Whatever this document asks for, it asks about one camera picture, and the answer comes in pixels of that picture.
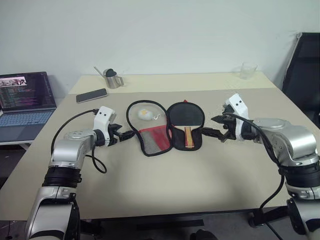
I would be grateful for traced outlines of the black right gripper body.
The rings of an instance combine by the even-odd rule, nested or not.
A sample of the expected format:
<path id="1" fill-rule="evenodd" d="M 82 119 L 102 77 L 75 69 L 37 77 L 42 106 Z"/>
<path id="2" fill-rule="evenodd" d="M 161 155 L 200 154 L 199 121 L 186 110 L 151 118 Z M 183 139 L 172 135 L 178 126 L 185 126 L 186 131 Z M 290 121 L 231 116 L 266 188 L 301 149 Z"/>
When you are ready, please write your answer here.
<path id="1" fill-rule="evenodd" d="M 236 118 L 230 114 L 234 114 L 235 110 L 231 107 L 230 104 L 224 105 L 224 111 L 222 112 L 222 123 L 223 128 L 226 130 L 226 133 L 223 134 L 222 140 L 236 140 Z"/>

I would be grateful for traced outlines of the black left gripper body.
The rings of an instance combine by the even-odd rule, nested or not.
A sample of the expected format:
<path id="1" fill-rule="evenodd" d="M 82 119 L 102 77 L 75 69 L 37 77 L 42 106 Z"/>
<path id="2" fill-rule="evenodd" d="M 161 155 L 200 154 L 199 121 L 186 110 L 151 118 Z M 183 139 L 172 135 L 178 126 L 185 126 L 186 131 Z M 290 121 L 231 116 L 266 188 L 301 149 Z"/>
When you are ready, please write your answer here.
<path id="1" fill-rule="evenodd" d="M 108 125 L 107 131 L 109 134 L 109 144 L 107 146 L 109 147 L 115 145 L 118 142 L 115 136 L 119 136 L 119 133 L 113 132 L 113 123 Z"/>

